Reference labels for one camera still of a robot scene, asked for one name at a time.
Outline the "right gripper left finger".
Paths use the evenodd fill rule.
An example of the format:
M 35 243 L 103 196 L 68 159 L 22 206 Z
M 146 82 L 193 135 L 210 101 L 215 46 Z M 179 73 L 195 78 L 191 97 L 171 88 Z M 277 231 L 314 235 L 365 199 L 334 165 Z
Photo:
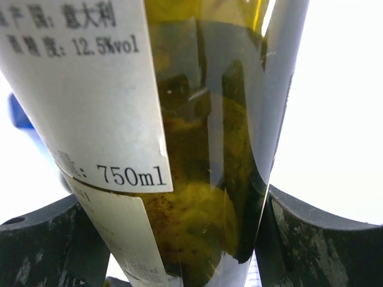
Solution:
M 1 286 L 103 286 L 109 259 L 74 195 L 1 224 Z

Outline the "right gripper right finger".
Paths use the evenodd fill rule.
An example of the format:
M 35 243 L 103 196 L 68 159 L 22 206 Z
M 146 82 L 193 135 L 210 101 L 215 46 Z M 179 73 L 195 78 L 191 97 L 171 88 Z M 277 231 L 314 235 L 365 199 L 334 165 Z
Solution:
M 262 286 L 382 286 L 382 226 L 270 187 L 256 240 Z

